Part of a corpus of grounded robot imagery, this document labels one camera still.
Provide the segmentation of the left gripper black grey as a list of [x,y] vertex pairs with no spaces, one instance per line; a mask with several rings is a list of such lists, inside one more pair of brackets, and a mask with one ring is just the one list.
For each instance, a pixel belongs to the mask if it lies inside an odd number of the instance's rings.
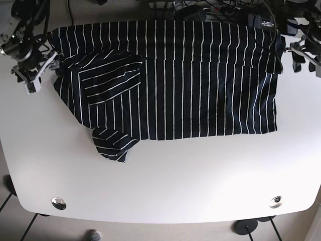
[[309,62],[309,72],[314,72],[320,78],[320,34],[302,35],[298,42],[290,43],[285,49],[292,55],[292,68],[294,73],[301,71],[301,65]]

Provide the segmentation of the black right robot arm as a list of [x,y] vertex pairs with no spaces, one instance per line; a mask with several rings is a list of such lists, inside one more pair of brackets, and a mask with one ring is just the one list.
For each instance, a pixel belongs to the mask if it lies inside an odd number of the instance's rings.
[[1,26],[1,55],[13,58],[18,82],[41,83],[46,69],[59,67],[59,52],[48,45],[50,1],[13,1]]

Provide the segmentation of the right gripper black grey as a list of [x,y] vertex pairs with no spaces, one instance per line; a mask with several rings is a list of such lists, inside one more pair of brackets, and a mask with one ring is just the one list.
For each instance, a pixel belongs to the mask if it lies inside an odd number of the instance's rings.
[[55,50],[50,50],[44,54],[36,47],[19,48],[14,47],[10,50],[10,56],[17,61],[11,69],[11,74],[17,77],[18,82],[41,80],[41,75],[48,68],[56,75],[63,75],[61,64],[64,56]]

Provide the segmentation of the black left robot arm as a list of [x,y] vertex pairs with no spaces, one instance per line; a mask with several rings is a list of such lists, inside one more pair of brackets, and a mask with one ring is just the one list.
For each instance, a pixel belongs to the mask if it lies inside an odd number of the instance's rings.
[[278,29],[290,35],[289,28],[302,31],[300,40],[292,42],[285,52],[292,54],[292,68],[301,71],[301,65],[309,62],[308,69],[320,77],[320,9],[317,1],[271,1],[276,14]]

